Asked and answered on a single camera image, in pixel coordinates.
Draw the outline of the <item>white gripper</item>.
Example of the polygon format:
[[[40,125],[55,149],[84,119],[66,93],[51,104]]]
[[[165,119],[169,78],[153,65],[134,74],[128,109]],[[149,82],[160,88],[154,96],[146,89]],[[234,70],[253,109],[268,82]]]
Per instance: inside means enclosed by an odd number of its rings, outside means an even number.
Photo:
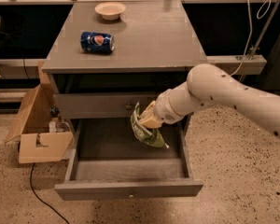
[[[152,101],[139,116],[140,123],[149,129],[157,129],[165,124],[174,124],[184,117],[177,114],[170,104],[172,89],[162,92],[155,101]]]

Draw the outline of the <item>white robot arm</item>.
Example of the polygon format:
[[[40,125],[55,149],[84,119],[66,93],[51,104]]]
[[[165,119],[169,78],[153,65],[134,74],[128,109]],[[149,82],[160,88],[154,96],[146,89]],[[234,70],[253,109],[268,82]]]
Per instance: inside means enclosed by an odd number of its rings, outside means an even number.
[[[194,66],[184,83],[161,93],[133,118],[142,128],[155,129],[212,105],[232,108],[280,139],[280,96],[248,87],[209,63]]]

